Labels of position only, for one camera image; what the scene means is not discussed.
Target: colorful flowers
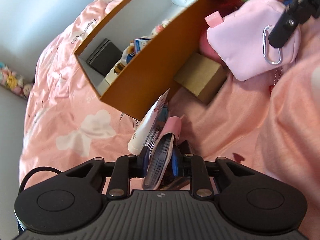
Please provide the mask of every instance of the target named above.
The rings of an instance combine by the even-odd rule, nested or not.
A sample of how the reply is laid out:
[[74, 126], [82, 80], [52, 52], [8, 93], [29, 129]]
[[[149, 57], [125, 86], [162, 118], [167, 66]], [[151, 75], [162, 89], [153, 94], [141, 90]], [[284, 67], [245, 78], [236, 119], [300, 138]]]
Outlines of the colorful flowers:
[[0, 85], [11, 90], [22, 98], [28, 98], [33, 84], [25, 82], [23, 76], [11, 71], [7, 65], [0, 62]]
[[7, 84], [11, 90], [13, 90], [18, 85], [18, 80], [15, 76], [9, 75], [7, 78]]

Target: gray wall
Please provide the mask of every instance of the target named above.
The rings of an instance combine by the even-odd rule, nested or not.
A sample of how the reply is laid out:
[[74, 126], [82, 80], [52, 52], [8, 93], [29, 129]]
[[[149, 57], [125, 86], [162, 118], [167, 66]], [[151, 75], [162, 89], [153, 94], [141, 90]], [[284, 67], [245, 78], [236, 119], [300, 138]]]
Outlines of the gray wall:
[[18, 194], [19, 158], [27, 101], [0, 87], [0, 238], [13, 239], [17, 224], [13, 205]]
[[32, 80], [43, 49], [94, 0], [0, 0], [0, 61]]
[[[0, 61], [29, 80], [43, 49], [94, 0], [0, 0]], [[0, 87], [0, 239], [17, 235], [18, 193], [26, 100]]]

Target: open box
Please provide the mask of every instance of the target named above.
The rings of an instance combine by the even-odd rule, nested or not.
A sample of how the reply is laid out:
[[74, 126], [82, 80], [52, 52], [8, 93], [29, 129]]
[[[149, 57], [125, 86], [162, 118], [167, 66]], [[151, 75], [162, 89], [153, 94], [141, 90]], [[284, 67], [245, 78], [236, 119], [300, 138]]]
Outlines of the open box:
[[[141, 120], [168, 88], [170, 98], [180, 87], [173, 77], [198, 49], [207, 26], [204, 18], [218, 6], [212, 0], [123, 0], [83, 40], [75, 55], [102, 102]], [[86, 63], [105, 38], [123, 51], [168, 18], [169, 25], [119, 75], [114, 74], [110, 85]]]

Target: ridged black surface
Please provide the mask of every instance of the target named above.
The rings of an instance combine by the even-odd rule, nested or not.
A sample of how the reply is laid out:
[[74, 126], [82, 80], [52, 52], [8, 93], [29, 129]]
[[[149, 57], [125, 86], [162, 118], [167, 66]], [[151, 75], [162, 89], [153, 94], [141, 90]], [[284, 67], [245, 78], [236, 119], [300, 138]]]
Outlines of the ridged black surface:
[[97, 220], [76, 232], [45, 236], [26, 231], [17, 239], [306, 240], [297, 231], [281, 236], [242, 232], [228, 224], [213, 203], [195, 200], [188, 191], [143, 190], [135, 190], [128, 199], [112, 201]]

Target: black cable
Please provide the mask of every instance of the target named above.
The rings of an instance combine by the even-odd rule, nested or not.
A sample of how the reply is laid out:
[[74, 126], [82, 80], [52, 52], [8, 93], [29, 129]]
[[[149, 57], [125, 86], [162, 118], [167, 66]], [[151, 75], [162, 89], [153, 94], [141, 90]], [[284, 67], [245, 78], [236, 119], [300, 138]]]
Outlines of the black cable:
[[[37, 167], [37, 168], [34, 168], [33, 170], [29, 171], [28, 174], [27, 174], [27, 175], [24, 177], [24, 179], [22, 180], [22, 182], [21, 182], [21, 184], [20, 184], [20, 187], [19, 187], [19, 192], [18, 192], [18, 194], [20, 194], [20, 193], [24, 190], [24, 188], [25, 188], [28, 180], [31, 178], [31, 176], [32, 176], [33, 174], [39, 172], [39, 171], [51, 171], [51, 172], [54, 172], [54, 173], [57, 173], [57, 174], [60, 174], [60, 173], [62, 172], [62, 171], [59, 171], [59, 170], [57, 170], [57, 169], [55, 169], [55, 168], [52, 168], [52, 167]], [[17, 221], [17, 223], [18, 223], [18, 233], [19, 233], [19, 235], [20, 235], [20, 234], [23, 233], [23, 229], [22, 229], [19, 221]]]

